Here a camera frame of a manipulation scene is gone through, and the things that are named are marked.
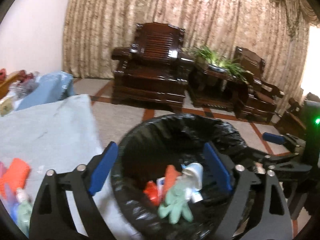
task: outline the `floor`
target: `floor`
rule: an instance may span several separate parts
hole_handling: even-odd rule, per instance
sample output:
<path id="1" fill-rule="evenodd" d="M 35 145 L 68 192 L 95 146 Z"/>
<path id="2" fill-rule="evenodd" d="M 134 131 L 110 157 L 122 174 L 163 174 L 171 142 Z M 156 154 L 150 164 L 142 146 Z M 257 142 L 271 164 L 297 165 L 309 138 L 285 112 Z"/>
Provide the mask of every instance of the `floor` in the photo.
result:
<path id="1" fill-rule="evenodd" d="M 76 94 L 88 94 L 92 100 L 92 111 L 96 118 L 100 133 L 100 140 L 103 146 L 107 146 L 110 141 L 119 143 L 121 138 L 135 125 L 141 121 L 153 117 L 172 114 L 169 108 L 157 105 L 137 105 L 130 102 L 128 105 L 111 104 L 113 80 L 101 79 L 74 79 L 74 88 Z M 233 112 L 227 112 L 223 109 L 195 108 L 186 92 L 183 112 L 198 114 L 211 118 L 218 118 L 231 123 L 241 134 L 247 144 L 251 147 L 267 152 L 271 155 L 284 155 L 288 150 L 280 145 L 266 142 L 262 139 L 264 132 L 279 134 L 272 125 L 266 125 L 260 122 L 249 122 L 239 120 Z M 305 210 L 301 212 L 299 218 L 293 221 L 293 235 L 295 236 L 307 223 L 309 215 Z"/>

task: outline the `trash can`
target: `trash can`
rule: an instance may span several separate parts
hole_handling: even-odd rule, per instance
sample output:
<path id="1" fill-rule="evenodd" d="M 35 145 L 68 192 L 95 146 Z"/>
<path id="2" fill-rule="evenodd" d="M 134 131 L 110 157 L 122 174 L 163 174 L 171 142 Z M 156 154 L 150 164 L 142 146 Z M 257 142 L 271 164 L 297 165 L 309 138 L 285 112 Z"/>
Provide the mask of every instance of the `trash can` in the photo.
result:
<path id="1" fill-rule="evenodd" d="M 219 225 L 230 196 L 217 189 L 202 155 L 204 143 L 212 141 L 220 153 L 231 158 L 247 147 L 228 122 L 194 114 L 171 114 L 134 127 L 119 144 L 111 171 L 115 199 L 124 217 L 146 239 L 205 239 Z M 193 222 L 180 218 L 171 225 L 160 219 L 157 208 L 143 193 L 146 183 L 164 176 L 167 165 L 181 171 L 181 164 L 198 162 L 204 167 L 203 200 L 188 205 Z"/>

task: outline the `beige patterned curtain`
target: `beige patterned curtain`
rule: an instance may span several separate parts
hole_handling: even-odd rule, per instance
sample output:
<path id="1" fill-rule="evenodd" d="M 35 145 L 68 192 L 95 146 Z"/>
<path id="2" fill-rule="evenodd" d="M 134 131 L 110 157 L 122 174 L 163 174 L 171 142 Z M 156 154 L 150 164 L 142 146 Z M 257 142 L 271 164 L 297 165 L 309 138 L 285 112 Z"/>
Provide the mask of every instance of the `beige patterned curtain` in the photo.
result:
<path id="1" fill-rule="evenodd" d="M 286 94 L 278 102 L 281 113 L 288 99 L 300 94 L 308 49 L 305 19 L 315 20 L 312 12 L 305 0 L 69 0 L 64 71 L 111 78 L 116 66 L 111 51 L 131 44 L 136 23 L 171 23 L 186 29 L 185 48 L 207 44 L 231 57 L 241 46 L 265 59 L 265 80 Z"/>

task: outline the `blue gripper pad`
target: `blue gripper pad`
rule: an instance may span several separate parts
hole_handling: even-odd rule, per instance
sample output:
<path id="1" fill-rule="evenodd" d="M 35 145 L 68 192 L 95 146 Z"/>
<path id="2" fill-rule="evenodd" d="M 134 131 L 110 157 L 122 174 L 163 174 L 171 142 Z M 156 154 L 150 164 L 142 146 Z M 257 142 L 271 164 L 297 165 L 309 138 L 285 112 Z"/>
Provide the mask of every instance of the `blue gripper pad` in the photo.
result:
<path id="1" fill-rule="evenodd" d="M 234 177 L 231 174 L 234 164 L 231 159 L 226 155 L 220 154 L 214 145 L 210 143 L 204 144 L 203 155 L 220 191 L 226 194 L 231 193 L 234 186 Z M 224 160 L 221 161 L 219 156 L 225 157 Z"/>
<path id="2" fill-rule="evenodd" d="M 110 142 L 102 154 L 102 159 L 91 174 L 91 182 L 88 191 L 92 196 L 102 189 L 109 171 L 118 157 L 117 144 L 115 142 Z"/>
<path id="3" fill-rule="evenodd" d="M 262 138 L 265 141 L 272 142 L 272 143 L 279 144 L 279 145 L 283 145 L 285 143 L 285 138 L 283 136 L 276 135 L 273 133 L 265 132 L 262 134 Z"/>

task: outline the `metal screw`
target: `metal screw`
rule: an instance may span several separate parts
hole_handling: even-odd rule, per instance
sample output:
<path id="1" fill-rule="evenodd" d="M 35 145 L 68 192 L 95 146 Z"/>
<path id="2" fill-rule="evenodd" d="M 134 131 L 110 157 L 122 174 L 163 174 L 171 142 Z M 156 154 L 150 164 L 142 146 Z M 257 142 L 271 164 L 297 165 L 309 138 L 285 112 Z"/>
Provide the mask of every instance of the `metal screw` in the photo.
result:
<path id="1" fill-rule="evenodd" d="M 267 171 L 267 174 L 270 176 L 270 177 L 273 177 L 275 176 L 275 172 L 274 171 Z"/>
<path id="2" fill-rule="evenodd" d="M 55 173 L 54 170 L 47 170 L 46 175 L 47 176 L 52 176 Z"/>
<path id="3" fill-rule="evenodd" d="M 244 171 L 244 166 L 238 164 L 238 165 L 236 165 L 236 170 L 237 171 Z"/>
<path id="4" fill-rule="evenodd" d="M 77 171 L 84 171 L 86 167 L 87 166 L 85 166 L 84 164 L 80 164 L 77 166 Z"/>

